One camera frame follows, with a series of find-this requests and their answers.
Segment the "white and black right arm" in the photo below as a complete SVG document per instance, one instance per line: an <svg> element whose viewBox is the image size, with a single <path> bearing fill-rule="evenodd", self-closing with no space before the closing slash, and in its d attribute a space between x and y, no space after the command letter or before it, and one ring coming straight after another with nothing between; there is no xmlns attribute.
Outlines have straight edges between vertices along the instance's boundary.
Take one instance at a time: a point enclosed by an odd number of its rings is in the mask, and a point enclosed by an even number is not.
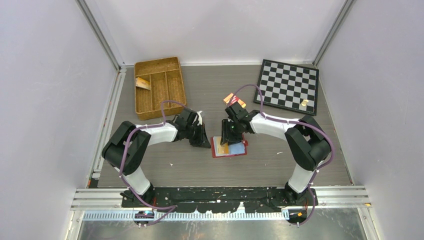
<svg viewBox="0 0 424 240"><path fill-rule="evenodd" d="M332 152L332 143L312 116L290 119L269 115L259 110L247 111L239 103L226 107L222 121L221 144L242 142L245 133L263 134L287 142L296 162L293 174L284 186L285 198L299 205L306 197L317 169Z"/></svg>

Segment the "tan card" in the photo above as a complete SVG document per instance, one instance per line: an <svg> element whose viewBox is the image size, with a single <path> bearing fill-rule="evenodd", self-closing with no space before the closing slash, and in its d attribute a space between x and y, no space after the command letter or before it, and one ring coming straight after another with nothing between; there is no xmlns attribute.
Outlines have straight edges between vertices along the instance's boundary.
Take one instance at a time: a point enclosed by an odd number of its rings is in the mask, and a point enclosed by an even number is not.
<svg viewBox="0 0 424 240"><path fill-rule="evenodd" d="M144 90L151 90L151 82L149 80L145 80L141 77L135 78L135 87Z"/></svg>

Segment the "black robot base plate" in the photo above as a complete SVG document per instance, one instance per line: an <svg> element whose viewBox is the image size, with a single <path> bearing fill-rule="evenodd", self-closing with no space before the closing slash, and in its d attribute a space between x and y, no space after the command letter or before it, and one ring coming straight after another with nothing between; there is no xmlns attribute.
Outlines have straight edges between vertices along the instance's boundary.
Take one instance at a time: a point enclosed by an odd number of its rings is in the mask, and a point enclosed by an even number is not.
<svg viewBox="0 0 424 240"><path fill-rule="evenodd" d="M176 213L234 213L243 207L246 213L277 213L282 208L317 205L316 191L299 199L290 197L283 188L262 187L153 187L137 198L130 190L120 193L124 208L141 208L144 203L162 213L175 206Z"/></svg>

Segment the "red leather card holder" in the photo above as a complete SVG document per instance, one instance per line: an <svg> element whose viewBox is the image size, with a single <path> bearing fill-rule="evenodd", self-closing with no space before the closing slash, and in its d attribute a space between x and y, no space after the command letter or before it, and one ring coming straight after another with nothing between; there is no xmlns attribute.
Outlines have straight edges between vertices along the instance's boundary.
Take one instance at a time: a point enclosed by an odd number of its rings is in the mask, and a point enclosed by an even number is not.
<svg viewBox="0 0 424 240"><path fill-rule="evenodd" d="M245 139L243 139L243 141L240 143L229 145L228 155L216 156L215 137L219 137L219 136L212 137L210 141L212 158L236 157L236 156L243 156L247 154L247 146L249 144Z"/></svg>

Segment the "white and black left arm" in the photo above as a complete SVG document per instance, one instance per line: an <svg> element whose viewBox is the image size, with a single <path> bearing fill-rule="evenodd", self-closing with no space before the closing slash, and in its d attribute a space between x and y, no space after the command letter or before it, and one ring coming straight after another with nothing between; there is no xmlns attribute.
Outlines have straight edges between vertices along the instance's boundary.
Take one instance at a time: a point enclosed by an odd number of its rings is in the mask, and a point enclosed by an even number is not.
<svg viewBox="0 0 424 240"><path fill-rule="evenodd" d="M135 125L124 121L103 147L101 156L134 191L141 207L153 202L153 185L146 178L141 162L147 147L187 139L193 147L210 149L202 111L185 108L173 120L152 125Z"/></svg>

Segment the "yellow credit card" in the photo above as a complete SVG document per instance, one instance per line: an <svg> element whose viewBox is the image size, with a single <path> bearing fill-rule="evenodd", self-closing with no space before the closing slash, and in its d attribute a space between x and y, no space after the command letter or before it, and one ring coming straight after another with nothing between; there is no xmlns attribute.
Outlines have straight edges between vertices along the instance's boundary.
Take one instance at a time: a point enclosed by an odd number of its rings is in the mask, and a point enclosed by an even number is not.
<svg viewBox="0 0 424 240"><path fill-rule="evenodd" d="M215 155L216 156L228 155L230 153L229 145L227 143L221 144L221 140L222 140L221 136L216 136L214 139L215 139L214 144L215 144L215 148L216 148Z"/></svg>

